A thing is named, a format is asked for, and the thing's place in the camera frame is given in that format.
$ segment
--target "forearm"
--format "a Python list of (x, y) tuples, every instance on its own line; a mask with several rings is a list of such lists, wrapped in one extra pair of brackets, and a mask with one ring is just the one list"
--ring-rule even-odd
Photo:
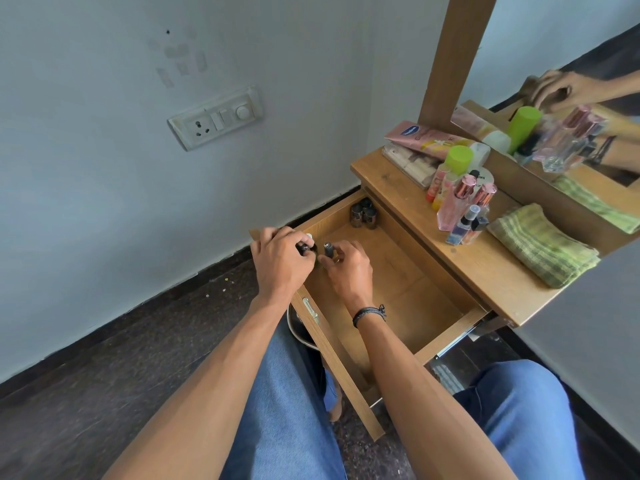
[(217, 478), (285, 308), (254, 299), (242, 321), (156, 412), (104, 478)]
[(609, 101), (635, 93), (640, 93), (640, 70), (606, 81), (597, 102)]
[(358, 330), (418, 478), (515, 478), (476, 422), (377, 315)]

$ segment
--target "knee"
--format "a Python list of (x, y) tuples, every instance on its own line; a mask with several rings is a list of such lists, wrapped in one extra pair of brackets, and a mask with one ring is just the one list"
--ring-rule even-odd
[(568, 404), (560, 380), (551, 371), (531, 360), (493, 364), (480, 382), (485, 382), (485, 379), (494, 391), (501, 391), (504, 395), (535, 402), (542, 400), (546, 404)]

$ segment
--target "wooden mirror frame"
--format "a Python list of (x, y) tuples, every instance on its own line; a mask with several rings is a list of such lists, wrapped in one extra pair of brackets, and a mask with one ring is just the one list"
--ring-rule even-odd
[[(451, 115), (476, 58), (495, 2), (496, 0), (449, 0), (420, 108), (419, 124), (477, 139), (453, 124)], [(500, 191), (523, 205), (540, 204), (546, 217), (558, 229), (596, 248), (601, 257), (640, 235), (638, 232), (625, 233), (495, 150), (491, 151), (484, 167), (493, 174)]]

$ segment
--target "green cap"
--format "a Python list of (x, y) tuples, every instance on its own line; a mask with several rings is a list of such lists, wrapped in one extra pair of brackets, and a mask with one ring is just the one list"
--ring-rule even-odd
[(449, 152), (447, 153), (447, 158), (444, 160), (444, 163), (449, 165), (451, 171), (456, 175), (463, 175), (467, 168), (469, 167), (469, 163), (474, 159), (474, 151), (468, 146), (456, 145), (452, 146)]
[(525, 142), (540, 118), (542, 118), (542, 113), (533, 106), (522, 106), (517, 110), (509, 123), (509, 129), (507, 129), (507, 135), (511, 138), (509, 154), (516, 151), (517, 147)]

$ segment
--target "switch board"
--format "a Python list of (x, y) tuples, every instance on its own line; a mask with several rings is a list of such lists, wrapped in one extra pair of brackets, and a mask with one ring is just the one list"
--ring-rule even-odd
[(187, 151), (229, 131), (241, 128), (263, 115), (255, 86), (206, 101), (169, 119), (173, 132)]

